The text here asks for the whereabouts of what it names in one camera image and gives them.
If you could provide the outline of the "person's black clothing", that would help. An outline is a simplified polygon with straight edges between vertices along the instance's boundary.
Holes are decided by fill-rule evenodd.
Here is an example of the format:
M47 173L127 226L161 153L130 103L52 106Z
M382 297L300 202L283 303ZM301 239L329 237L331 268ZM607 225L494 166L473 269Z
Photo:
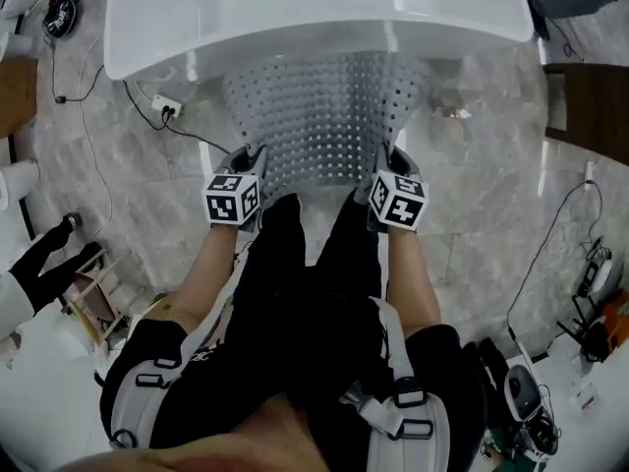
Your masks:
M191 333L173 298L137 324L110 368L101 472L468 472L486 395L457 331L404 336L368 207L348 198L313 266L301 204L261 217L223 341L216 302Z

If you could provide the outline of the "person's left forearm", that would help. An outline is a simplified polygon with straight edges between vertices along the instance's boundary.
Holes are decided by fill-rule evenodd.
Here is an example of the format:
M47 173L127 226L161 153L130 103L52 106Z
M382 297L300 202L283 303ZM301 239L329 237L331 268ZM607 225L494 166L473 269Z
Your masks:
M197 257L172 301L171 320L186 333L194 331L212 310L234 267L239 229L217 224L205 236Z

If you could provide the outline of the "grey perforated fabric sheet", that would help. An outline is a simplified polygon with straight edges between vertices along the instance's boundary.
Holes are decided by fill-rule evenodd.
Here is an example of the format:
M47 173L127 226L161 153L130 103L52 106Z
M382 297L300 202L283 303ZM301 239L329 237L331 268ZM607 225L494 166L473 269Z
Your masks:
M426 76L417 58L375 51L274 58L226 74L222 93L236 129L267 151L263 205L310 188L367 184Z

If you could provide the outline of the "orange box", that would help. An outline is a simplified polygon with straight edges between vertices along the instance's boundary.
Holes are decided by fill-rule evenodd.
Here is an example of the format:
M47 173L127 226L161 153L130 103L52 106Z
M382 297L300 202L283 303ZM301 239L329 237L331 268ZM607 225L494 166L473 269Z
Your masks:
M629 341L629 291L621 289L602 302L603 325L607 333L608 352Z

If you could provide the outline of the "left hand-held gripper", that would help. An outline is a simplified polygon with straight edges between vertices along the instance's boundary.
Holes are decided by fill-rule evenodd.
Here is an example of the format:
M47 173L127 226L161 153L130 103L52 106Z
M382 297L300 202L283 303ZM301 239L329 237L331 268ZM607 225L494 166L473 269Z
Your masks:
M202 199L210 225L235 225L245 232L255 231L267 157L267 146L240 147L206 178Z

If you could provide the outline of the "dark wooden cabinet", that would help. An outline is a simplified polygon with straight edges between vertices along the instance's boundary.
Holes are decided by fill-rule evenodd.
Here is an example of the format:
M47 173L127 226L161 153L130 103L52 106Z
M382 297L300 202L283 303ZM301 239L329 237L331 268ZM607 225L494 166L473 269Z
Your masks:
M543 65L548 82L562 82L565 127L545 135L629 167L629 66L597 63Z

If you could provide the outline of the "brown wooden cabinet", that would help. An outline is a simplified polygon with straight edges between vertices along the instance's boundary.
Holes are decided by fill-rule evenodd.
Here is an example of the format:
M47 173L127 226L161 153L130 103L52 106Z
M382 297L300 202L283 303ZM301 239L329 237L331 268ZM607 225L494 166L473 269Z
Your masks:
M21 131L35 116L37 60L0 62L0 139Z

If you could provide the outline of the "white cylinder fixture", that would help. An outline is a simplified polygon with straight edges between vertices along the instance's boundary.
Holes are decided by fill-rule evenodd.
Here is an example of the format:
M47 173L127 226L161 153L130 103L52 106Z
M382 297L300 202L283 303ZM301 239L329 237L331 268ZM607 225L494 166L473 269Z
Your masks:
M39 181L40 172L35 160L21 160L0 167L0 211L24 199Z

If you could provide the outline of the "black stand with devices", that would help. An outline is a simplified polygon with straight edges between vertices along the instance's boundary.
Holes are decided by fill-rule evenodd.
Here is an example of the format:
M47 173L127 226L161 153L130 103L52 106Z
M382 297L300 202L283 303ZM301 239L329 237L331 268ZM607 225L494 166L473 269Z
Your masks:
M602 363L609 355L607 331L603 324L603 305L594 298L607 284L613 269L612 252L599 237L586 255L586 269L577 292L571 297L579 316L573 319L577 326L572 331L562 322L556 324L580 346L580 353L587 362Z

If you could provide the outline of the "white and black headset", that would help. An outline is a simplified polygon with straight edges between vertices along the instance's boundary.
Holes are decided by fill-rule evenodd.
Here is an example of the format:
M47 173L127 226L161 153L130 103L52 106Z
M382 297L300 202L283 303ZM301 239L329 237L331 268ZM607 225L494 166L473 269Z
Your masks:
M543 405L535 378L522 365L514 365L508 370L504 381L504 396L512 418L520 423L533 418Z

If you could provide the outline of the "small wooden stool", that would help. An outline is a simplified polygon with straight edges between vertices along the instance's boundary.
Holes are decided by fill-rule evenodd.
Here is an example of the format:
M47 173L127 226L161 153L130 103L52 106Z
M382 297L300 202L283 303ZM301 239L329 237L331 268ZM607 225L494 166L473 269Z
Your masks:
M110 262L108 251L101 248L75 272L75 286L79 293L71 299L66 308L77 316L96 347L102 346L117 325L129 318L132 302L123 310L119 310L110 302L110 297L120 287L120 282L110 289L103 286L107 277L129 254L130 252L126 251Z

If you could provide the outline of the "person's right forearm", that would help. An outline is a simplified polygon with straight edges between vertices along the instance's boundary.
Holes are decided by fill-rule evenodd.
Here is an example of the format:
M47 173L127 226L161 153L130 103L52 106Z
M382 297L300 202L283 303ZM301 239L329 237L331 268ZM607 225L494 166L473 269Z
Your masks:
M418 235L388 228L387 302L396 310L404 336L439 325L441 312Z

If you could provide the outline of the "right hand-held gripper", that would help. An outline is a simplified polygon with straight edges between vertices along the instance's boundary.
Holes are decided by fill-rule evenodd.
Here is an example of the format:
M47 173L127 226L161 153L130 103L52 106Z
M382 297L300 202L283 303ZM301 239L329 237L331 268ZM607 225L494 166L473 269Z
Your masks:
M398 146L377 148L369 193L368 229L386 233L390 226L416 232L429 205L429 185L416 162Z

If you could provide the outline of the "black round device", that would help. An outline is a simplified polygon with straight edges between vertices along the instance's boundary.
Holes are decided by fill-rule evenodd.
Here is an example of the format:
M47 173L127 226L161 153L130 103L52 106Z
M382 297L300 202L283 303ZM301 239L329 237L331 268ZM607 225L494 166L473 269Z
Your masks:
M78 17L77 4L74 0L49 0L42 26L51 39L60 39L74 28Z

